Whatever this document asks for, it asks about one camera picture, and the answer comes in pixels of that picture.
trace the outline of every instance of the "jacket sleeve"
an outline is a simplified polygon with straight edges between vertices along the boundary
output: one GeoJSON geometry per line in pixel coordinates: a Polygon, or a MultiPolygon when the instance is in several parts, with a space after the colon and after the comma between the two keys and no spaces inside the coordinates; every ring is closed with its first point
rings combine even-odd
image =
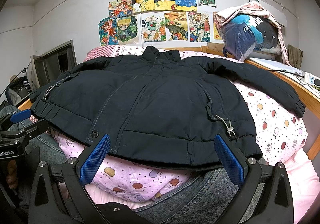
{"type": "Polygon", "coordinates": [[[221,58],[200,57],[199,64],[208,74],[216,74],[229,80],[240,80],[274,98],[286,110],[298,118],[303,116],[305,105],[296,91],[274,74],[247,63],[235,63],[221,58]]]}
{"type": "Polygon", "coordinates": [[[86,71],[86,70],[102,70],[110,64],[112,57],[97,57],[95,59],[88,60],[86,62],[83,62],[81,64],[78,64],[75,66],[73,69],[64,72],[58,78],[51,83],[42,86],[36,90],[34,90],[32,93],[30,93],[30,101],[34,103],[37,99],[37,97],[42,93],[44,90],[47,90],[50,86],[54,85],[57,81],[60,81],[64,79],[65,77],[68,77],[74,73],[81,72],[81,71],[86,71]]]}

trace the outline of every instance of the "person's hand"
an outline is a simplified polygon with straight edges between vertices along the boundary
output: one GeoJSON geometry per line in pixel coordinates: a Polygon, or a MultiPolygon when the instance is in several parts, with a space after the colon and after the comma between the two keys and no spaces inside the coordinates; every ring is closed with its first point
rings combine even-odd
{"type": "Polygon", "coordinates": [[[17,177],[17,163],[16,160],[9,161],[7,165],[8,175],[6,177],[7,184],[10,189],[16,189],[18,187],[17,177]]]}

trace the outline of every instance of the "jacket collar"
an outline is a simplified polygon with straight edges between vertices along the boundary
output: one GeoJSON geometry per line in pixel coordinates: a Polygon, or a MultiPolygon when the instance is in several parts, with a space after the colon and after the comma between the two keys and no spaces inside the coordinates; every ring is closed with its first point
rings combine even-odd
{"type": "Polygon", "coordinates": [[[147,46],[142,54],[142,58],[146,61],[154,61],[155,59],[169,60],[172,62],[181,61],[178,50],[171,50],[161,53],[154,46],[147,46]]]}

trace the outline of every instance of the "wooden bed frame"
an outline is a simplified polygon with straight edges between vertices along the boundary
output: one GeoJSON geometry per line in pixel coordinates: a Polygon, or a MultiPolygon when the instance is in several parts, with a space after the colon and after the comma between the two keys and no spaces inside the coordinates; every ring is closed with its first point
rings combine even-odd
{"type": "MultiPolygon", "coordinates": [[[[195,51],[195,52],[203,52],[203,53],[208,53],[208,54],[214,54],[214,55],[220,55],[223,56],[222,51],[220,49],[220,45],[217,44],[216,46],[214,44],[211,44],[211,48],[215,49],[209,49],[208,46],[201,46],[201,47],[178,47],[178,48],[164,48],[165,50],[172,50],[176,49],[181,52],[184,51],[195,51]]],[[[268,70],[267,67],[264,67],[254,61],[251,60],[245,60],[245,63],[249,63],[252,65],[255,65],[259,68],[268,70]]],[[[272,72],[274,75],[278,76],[280,79],[284,80],[285,82],[289,83],[297,92],[299,95],[299,98],[302,100],[302,102],[306,105],[306,107],[313,112],[319,119],[320,119],[320,99],[313,95],[310,91],[305,89],[303,86],[295,82],[294,80],[286,77],[284,74],[279,73],[279,72],[272,72]]],[[[25,110],[29,109],[31,107],[32,103],[30,100],[27,100],[24,102],[22,105],[19,106],[20,110],[25,110]]],[[[307,155],[310,160],[313,160],[318,152],[320,151],[320,134],[318,135],[317,139],[313,143],[312,147],[308,151],[307,155]]]]}

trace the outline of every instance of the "drawstring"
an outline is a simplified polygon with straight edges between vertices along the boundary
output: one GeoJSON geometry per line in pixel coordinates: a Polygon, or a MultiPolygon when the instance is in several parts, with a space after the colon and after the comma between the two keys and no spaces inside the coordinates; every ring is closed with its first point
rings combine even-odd
{"type": "Polygon", "coordinates": [[[229,120],[229,125],[230,127],[228,127],[228,125],[226,124],[226,122],[221,118],[219,117],[218,115],[216,115],[216,117],[218,117],[219,119],[222,120],[222,122],[226,125],[226,128],[227,128],[227,132],[229,134],[229,136],[231,137],[231,133],[233,133],[234,136],[236,136],[235,134],[235,129],[231,126],[231,121],[229,120]]]}
{"type": "Polygon", "coordinates": [[[55,85],[53,85],[53,86],[50,86],[50,87],[47,89],[47,91],[43,94],[43,99],[44,99],[44,101],[46,101],[47,96],[49,95],[49,92],[50,92],[54,87],[57,87],[57,86],[60,86],[60,85],[61,85],[61,83],[57,83],[57,84],[55,84],[55,85]]]}

